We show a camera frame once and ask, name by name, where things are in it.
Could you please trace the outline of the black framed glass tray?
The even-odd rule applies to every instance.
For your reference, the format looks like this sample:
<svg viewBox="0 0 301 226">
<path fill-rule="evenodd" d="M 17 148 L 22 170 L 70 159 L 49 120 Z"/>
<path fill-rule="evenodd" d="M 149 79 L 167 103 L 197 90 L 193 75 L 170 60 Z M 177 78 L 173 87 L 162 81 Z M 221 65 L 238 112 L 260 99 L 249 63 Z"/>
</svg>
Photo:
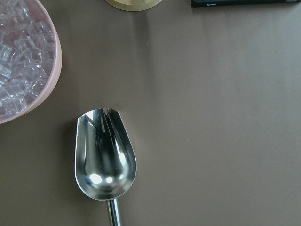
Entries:
<svg viewBox="0 0 301 226">
<path fill-rule="evenodd" d="M 191 6 L 218 7 L 232 5 L 276 4 L 276 3 L 300 3 L 301 0 L 191 0 Z"/>
</svg>

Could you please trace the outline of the pink bowl of ice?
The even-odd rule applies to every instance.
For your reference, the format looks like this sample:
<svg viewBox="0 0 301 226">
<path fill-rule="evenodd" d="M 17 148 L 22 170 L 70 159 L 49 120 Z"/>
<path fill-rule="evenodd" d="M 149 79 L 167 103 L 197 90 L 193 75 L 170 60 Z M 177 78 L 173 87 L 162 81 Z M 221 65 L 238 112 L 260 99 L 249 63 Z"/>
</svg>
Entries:
<svg viewBox="0 0 301 226">
<path fill-rule="evenodd" d="M 38 0 L 0 2 L 0 122 L 14 120 L 44 102 L 56 86 L 62 48 Z"/>
</svg>

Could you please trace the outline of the steel ice scoop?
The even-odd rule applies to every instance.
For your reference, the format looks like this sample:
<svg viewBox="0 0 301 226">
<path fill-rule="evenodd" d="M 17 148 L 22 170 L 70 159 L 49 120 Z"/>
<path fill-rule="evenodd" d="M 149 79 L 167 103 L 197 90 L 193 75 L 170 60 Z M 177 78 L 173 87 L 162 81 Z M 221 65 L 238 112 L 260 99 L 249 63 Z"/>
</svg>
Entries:
<svg viewBox="0 0 301 226">
<path fill-rule="evenodd" d="M 119 112 L 99 108 L 77 120 L 75 179 L 89 198 L 106 201 L 112 226 L 122 225 L 117 198 L 134 182 L 137 165 Z"/>
</svg>

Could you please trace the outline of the wooden mug tree stand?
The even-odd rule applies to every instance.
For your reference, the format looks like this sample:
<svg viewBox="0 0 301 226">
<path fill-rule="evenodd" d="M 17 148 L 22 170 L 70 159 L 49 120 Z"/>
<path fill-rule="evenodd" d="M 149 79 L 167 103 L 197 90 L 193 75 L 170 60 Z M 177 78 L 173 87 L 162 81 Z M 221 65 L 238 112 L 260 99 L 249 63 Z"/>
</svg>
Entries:
<svg viewBox="0 0 301 226">
<path fill-rule="evenodd" d="M 105 0 L 111 6 L 130 12 L 148 10 L 158 5 L 162 0 Z"/>
</svg>

